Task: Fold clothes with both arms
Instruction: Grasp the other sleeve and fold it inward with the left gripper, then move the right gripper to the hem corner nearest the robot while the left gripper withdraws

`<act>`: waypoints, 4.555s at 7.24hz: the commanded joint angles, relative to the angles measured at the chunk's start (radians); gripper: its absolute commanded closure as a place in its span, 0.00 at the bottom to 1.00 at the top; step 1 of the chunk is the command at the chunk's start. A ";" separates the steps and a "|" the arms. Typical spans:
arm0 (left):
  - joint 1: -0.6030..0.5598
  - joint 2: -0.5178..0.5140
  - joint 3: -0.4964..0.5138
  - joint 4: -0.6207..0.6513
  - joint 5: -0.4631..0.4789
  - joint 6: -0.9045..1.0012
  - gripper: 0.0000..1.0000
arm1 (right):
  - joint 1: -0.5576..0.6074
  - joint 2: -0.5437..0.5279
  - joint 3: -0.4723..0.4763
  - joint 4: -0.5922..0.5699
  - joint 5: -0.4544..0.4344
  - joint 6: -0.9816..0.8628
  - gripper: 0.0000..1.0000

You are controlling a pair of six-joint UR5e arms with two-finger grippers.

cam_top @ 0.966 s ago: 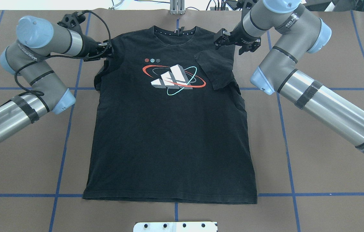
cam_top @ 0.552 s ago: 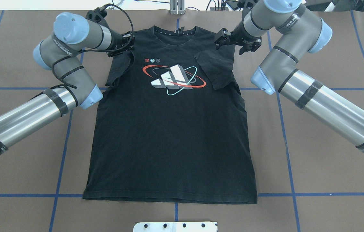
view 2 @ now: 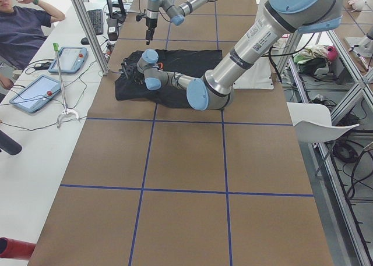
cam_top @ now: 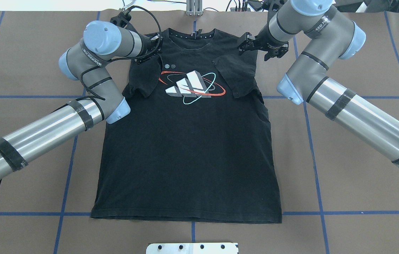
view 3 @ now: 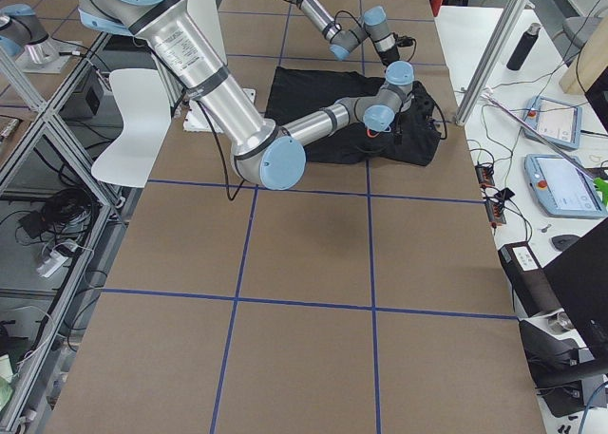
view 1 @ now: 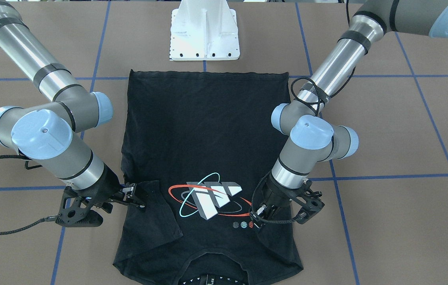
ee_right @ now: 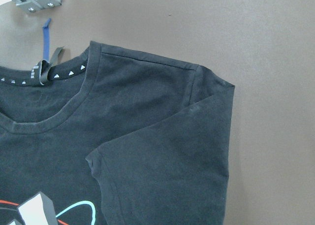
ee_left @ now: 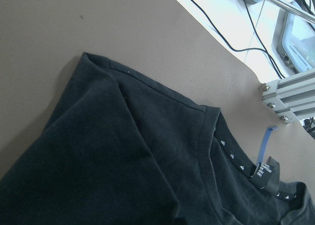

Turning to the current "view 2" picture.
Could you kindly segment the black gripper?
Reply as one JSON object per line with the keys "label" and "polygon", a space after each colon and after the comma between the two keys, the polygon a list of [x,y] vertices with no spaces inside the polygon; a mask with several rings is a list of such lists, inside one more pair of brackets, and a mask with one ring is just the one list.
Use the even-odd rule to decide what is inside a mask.
{"label": "black gripper", "polygon": [[154,35],[155,29],[157,27],[157,19],[146,18],[146,45],[150,45],[152,41],[152,36]]}
{"label": "black gripper", "polygon": [[121,66],[122,72],[129,81],[136,84],[143,84],[143,74],[138,71],[136,63],[123,62]]}

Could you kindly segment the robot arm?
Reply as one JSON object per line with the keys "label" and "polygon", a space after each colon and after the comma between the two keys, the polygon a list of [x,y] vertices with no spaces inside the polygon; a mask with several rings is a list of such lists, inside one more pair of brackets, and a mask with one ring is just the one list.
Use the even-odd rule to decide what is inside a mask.
{"label": "robot arm", "polygon": [[171,23],[179,26],[184,22],[187,15],[191,14],[202,5],[214,1],[216,0],[187,0],[179,6],[175,6],[172,0],[147,0],[147,8],[145,10],[147,27],[146,44],[149,45],[153,40],[160,9],[164,10],[165,14],[170,18]]}
{"label": "robot arm", "polygon": [[190,107],[204,111],[223,109],[233,97],[233,84],[286,33],[317,33],[337,28],[342,20],[343,0],[267,0],[262,16],[212,70],[200,78],[165,72],[159,55],[147,49],[135,71],[143,76],[148,90],[173,86],[186,91]]}

